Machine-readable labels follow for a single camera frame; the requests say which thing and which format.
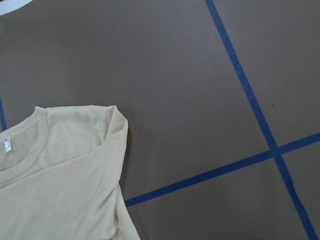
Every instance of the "cream shirt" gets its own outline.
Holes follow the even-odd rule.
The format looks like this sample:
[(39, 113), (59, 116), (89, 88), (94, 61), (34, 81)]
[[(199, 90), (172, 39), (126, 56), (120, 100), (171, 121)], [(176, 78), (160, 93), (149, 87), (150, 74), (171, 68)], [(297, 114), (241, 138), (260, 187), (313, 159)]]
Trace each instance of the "cream shirt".
[(36, 106), (1, 132), (0, 240), (139, 240), (119, 185), (127, 132), (96, 105)]

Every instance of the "garment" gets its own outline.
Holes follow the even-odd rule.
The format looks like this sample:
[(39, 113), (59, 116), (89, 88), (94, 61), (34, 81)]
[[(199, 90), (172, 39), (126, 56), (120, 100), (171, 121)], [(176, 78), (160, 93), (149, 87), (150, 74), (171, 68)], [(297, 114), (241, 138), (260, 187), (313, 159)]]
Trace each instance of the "garment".
[(139, 240), (119, 185), (127, 132), (96, 105), (36, 106), (1, 132), (0, 240)]

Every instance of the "shirt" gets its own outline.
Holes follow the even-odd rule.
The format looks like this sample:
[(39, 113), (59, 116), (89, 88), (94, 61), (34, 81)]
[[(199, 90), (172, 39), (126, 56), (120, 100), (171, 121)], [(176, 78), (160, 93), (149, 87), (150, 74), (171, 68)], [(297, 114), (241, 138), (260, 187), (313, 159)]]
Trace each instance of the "shirt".
[(36, 106), (1, 132), (0, 240), (139, 240), (119, 185), (127, 132), (96, 105)]

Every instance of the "cream fabric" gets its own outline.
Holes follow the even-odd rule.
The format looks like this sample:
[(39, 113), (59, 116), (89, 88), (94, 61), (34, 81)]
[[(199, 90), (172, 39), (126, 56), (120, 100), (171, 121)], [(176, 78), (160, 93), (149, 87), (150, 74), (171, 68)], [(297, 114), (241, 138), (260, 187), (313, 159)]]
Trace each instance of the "cream fabric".
[(119, 186), (127, 132), (96, 105), (36, 106), (1, 132), (0, 240), (139, 240)]

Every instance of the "gray surface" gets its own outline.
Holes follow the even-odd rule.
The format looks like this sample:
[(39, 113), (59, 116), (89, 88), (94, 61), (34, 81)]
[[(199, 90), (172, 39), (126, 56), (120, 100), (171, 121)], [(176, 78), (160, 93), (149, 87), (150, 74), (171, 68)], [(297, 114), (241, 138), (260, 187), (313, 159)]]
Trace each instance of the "gray surface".
[[(319, 5), (214, 2), (277, 143), (320, 132)], [(268, 150), (204, 1), (34, 0), (0, 16), (0, 43), (8, 127), (34, 106), (118, 106), (125, 199)], [(317, 168), (296, 153), (285, 160), (317, 213)], [(319, 166), (316, 150), (299, 153)], [(129, 212), (142, 240), (306, 239), (272, 160)]]
[(284, 160), (313, 227), (320, 236), (320, 143), (289, 152)]
[(308, 239), (273, 160), (132, 206), (129, 212), (146, 240)]

